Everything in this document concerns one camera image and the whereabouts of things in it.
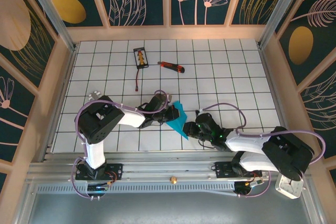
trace brass knob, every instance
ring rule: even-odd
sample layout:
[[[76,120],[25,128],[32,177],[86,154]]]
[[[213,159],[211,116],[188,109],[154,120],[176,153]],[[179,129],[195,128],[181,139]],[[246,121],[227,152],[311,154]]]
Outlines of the brass knob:
[[[176,184],[177,183],[177,178],[176,177],[171,177],[170,178],[170,183],[172,183],[172,184]]]

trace red cable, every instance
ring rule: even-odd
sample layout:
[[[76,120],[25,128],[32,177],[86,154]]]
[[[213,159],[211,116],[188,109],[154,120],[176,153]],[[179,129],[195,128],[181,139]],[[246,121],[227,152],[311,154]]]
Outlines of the red cable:
[[[136,72],[136,75],[137,75],[137,77],[135,78],[135,91],[137,92],[138,91],[138,74],[139,74],[139,69],[138,69],[138,71]]]

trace wallpaper panel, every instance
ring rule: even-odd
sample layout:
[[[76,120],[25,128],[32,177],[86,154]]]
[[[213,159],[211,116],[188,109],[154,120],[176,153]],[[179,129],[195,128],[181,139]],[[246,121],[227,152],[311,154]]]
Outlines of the wallpaper panel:
[[[55,41],[27,0],[0,6],[0,53],[38,87]]]

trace red utility knife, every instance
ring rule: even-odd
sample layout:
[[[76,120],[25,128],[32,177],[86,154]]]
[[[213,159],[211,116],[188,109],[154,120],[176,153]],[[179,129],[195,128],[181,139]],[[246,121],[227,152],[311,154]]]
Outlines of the red utility knife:
[[[172,64],[164,61],[159,61],[157,64],[159,64],[161,67],[168,68],[171,70],[174,70],[178,73],[184,73],[184,67],[177,65],[177,64]]]

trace white tile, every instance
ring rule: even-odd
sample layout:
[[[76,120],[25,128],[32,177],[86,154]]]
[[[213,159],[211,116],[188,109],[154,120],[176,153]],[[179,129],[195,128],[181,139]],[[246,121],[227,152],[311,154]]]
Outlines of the white tile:
[[[224,39],[210,39],[209,46],[211,51],[226,50]]]
[[[87,81],[70,81],[68,96],[84,96],[87,86]]]
[[[84,97],[67,97],[63,113],[78,113],[83,103]]]
[[[180,79],[185,79],[185,78],[196,78],[196,71],[195,71],[195,65],[194,64],[187,64],[187,65],[182,65],[184,68],[184,73],[179,73],[179,78]]]
[[[79,46],[78,52],[94,52],[96,41],[82,41]]]
[[[135,66],[135,65],[137,65],[135,63],[135,57],[134,57],[134,53],[133,52],[128,52],[127,53],[126,65],[128,65],[128,66]]]
[[[74,114],[62,114],[61,123],[59,124],[59,132],[75,132],[75,117]]]
[[[127,52],[127,40],[114,40],[112,42],[111,52]]]
[[[97,41],[95,52],[111,52],[111,41]]]
[[[119,132],[118,152],[137,151],[139,131]]]
[[[236,110],[221,111],[222,127],[236,128],[241,126],[239,112]]]
[[[211,60],[213,64],[228,63],[226,51],[211,51]]]
[[[142,83],[142,80],[138,80],[139,90],[137,92],[135,91],[135,80],[125,80],[123,95],[141,94],[141,83]]]
[[[178,64],[194,64],[194,52],[177,52]]]
[[[214,79],[197,79],[197,88],[199,94],[216,93],[216,86]]]
[[[160,52],[160,40],[145,40],[146,52]]]
[[[176,51],[175,39],[162,39],[161,40],[161,52]]]
[[[212,70],[212,64],[196,65],[197,78],[213,78],[214,72]]]
[[[239,39],[225,39],[226,50],[241,50]]]
[[[253,93],[236,94],[238,106],[241,110],[253,110],[257,108]]]
[[[182,149],[183,150],[203,150],[203,147],[199,145],[197,139],[189,137],[187,140],[183,137],[182,138]]]
[[[275,109],[271,93],[256,93],[255,97],[258,109]]]
[[[131,66],[131,67],[133,68],[132,73],[134,74],[134,79],[135,79],[137,68],[134,66]],[[124,78],[125,78],[125,66],[109,66],[109,71],[107,73],[108,80],[123,80]]]
[[[233,78],[236,93],[252,93],[250,78]]]
[[[156,90],[160,89],[160,80],[142,80],[141,87],[141,94],[154,94]]]
[[[58,133],[53,152],[74,152],[76,137],[75,132]]]
[[[259,113],[257,110],[242,110],[244,116],[246,117],[246,128],[260,128],[261,121]]]
[[[246,64],[230,64],[232,77],[248,77]]]
[[[229,103],[234,106],[237,106],[237,99],[236,99],[236,94],[217,94],[218,97],[218,102],[219,103]],[[231,107],[229,105],[220,105],[219,106],[220,110],[235,110],[234,107]]]
[[[93,57],[93,66],[108,66],[110,61],[110,53],[109,52],[101,52],[98,54],[94,54]]]
[[[265,71],[263,64],[261,63],[250,63],[247,64],[248,73],[250,77],[265,77]]]
[[[218,103],[216,94],[199,94],[198,99],[199,107],[201,107],[202,109]],[[210,110],[218,110],[218,106],[215,106]]]
[[[227,51],[229,63],[245,63],[243,51]]]
[[[162,131],[161,132],[161,150],[172,151],[181,150],[182,142],[181,135],[176,131]]]
[[[160,150],[160,131],[140,132],[140,151],[159,151]]]
[[[168,63],[176,64],[177,63],[177,54],[176,52],[161,52],[161,60]]]
[[[229,64],[213,64],[213,68],[215,78],[231,77]]]
[[[266,77],[251,78],[254,92],[270,92]]]
[[[104,152],[116,152],[118,147],[119,132],[110,132],[104,139]]]
[[[110,66],[117,66],[117,65],[125,65],[126,64],[126,58],[127,53],[126,52],[112,52],[110,55]]]
[[[135,80],[137,71],[138,71],[136,66],[126,66],[126,69],[125,67],[122,67],[122,66],[113,67],[113,70],[116,71],[116,73],[120,73],[120,74],[117,74],[118,78],[120,79],[125,78],[125,80]],[[143,69],[139,70],[138,79],[142,79],[142,71],[144,70]]]
[[[90,80],[106,80],[108,67],[92,67]]]
[[[211,64],[210,51],[196,51],[194,56],[196,64]]]
[[[177,79],[163,79],[161,80],[161,89],[169,94],[178,94],[178,80]]]
[[[75,67],[72,73],[72,81],[87,81],[89,80],[91,67]]]
[[[217,93],[234,93],[232,78],[216,78]]]
[[[196,79],[180,79],[180,94],[197,94]]]
[[[102,94],[105,92],[106,81],[89,81],[86,90],[86,95],[89,95],[95,91],[99,91]]]
[[[193,39],[194,51],[209,51],[209,42],[207,39]]]
[[[123,86],[124,86],[123,80],[107,81],[105,88],[105,95],[122,95]]]
[[[254,51],[244,50],[244,56],[246,63],[261,63],[259,52],[256,50]]]
[[[159,65],[153,65],[148,68],[144,68],[142,71],[143,71],[142,78],[144,80],[160,78],[160,66]]]
[[[180,94],[180,102],[183,104],[183,109],[186,111],[198,110],[200,107],[197,94]]]
[[[161,79],[177,79],[177,72],[161,67]]]
[[[257,43],[254,39],[240,39],[244,50],[258,50]]]
[[[128,41],[128,52],[133,52],[133,49],[140,48],[140,47],[144,47],[144,40],[129,40]]]
[[[160,52],[146,52],[149,65],[157,65],[160,61]]]
[[[177,40],[178,51],[193,51],[193,41],[191,39],[178,39]]]
[[[77,54],[75,67],[92,65],[93,54]]]
[[[279,117],[276,110],[259,110],[263,127],[279,126]]]

